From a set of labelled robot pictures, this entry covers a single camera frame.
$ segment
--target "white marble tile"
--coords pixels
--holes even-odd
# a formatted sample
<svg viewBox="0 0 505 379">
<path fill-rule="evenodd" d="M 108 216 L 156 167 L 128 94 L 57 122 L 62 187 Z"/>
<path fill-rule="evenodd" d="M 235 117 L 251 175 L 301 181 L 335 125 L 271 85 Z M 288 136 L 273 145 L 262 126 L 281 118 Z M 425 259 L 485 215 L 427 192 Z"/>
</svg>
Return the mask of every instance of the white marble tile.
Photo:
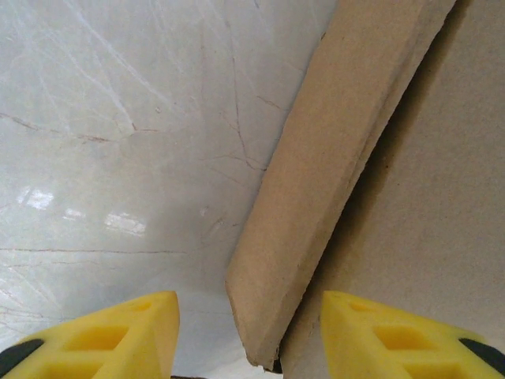
<svg viewBox="0 0 505 379">
<path fill-rule="evenodd" d="M 0 2 L 0 348 L 174 289 L 176 373 L 263 376 L 223 277 L 334 7 Z"/>
</svg>

